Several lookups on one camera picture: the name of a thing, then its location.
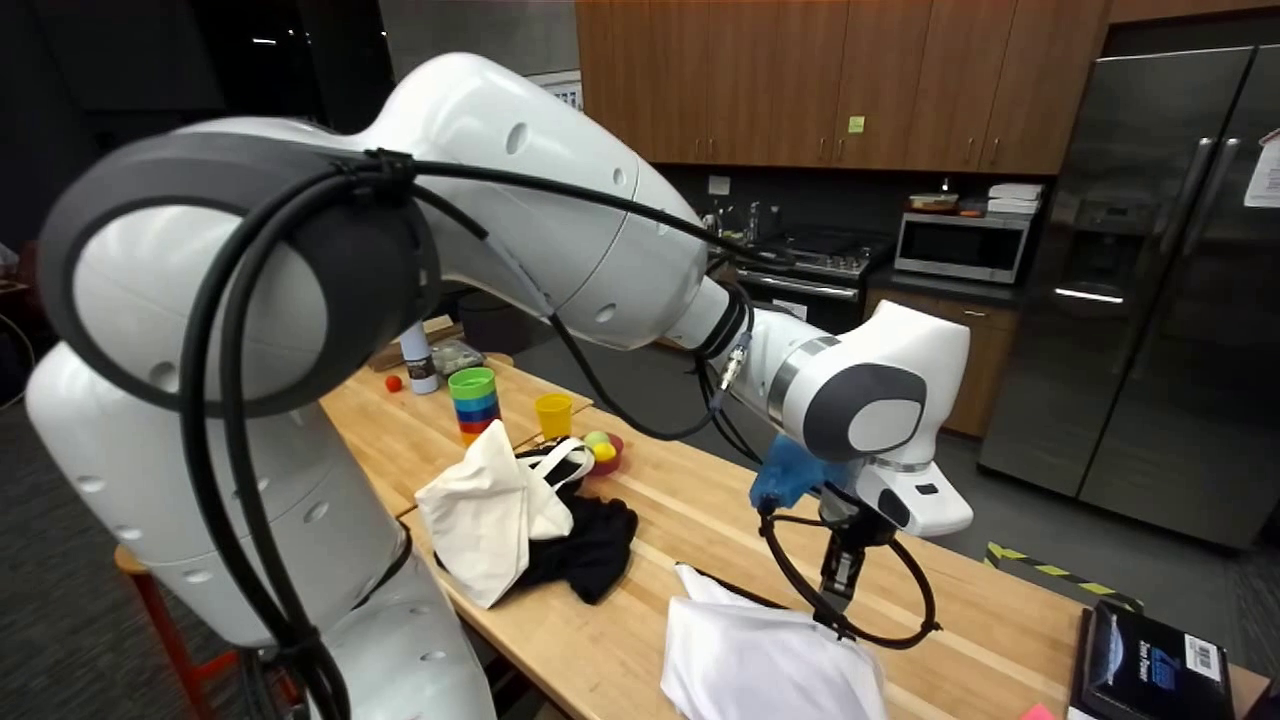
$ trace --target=floor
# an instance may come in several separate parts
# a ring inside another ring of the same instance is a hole
[[[690,425],[698,380],[671,350],[590,350],[613,394],[636,416]],[[585,386],[568,350],[534,333],[521,369]],[[744,437],[766,447],[768,428],[749,410]],[[734,455],[714,432],[692,444]],[[981,556],[990,538],[1025,547],[1082,576],[1141,597],[1160,618],[1219,641],[1238,662],[1280,674],[1280,544],[1226,556],[1215,547],[1090,511],[1049,493],[994,481],[976,467],[976,444],[945,437],[941,467],[971,499],[976,524],[945,544]],[[110,564],[111,538],[48,465],[25,410],[0,416],[0,709],[5,714],[185,714],[181,690],[150,636],[130,580]],[[196,646],[214,630],[185,615]],[[217,690],[223,714],[250,714],[243,688]]]

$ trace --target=white bag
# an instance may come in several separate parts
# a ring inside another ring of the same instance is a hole
[[[663,696],[692,720],[883,720],[877,661],[801,610],[762,607],[677,567]]]
[[[530,538],[571,532],[563,499],[517,465],[508,428],[490,425],[461,465],[416,493],[432,547],[456,587],[493,607],[530,567]]]

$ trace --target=microwave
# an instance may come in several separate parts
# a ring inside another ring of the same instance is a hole
[[[1034,216],[925,216],[896,227],[896,272],[1018,284],[1034,241]]]

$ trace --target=colorful cup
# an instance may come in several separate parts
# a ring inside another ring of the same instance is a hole
[[[475,441],[493,421],[502,421],[497,377],[493,369],[461,369],[448,377],[448,394],[456,410],[456,428],[463,441]]]
[[[534,409],[537,409],[537,425],[546,437],[571,437],[571,394],[568,390],[540,390]]]

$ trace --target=refrigerator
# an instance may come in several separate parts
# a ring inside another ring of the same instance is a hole
[[[981,465],[1250,547],[1280,499],[1280,43],[1102,57]]]

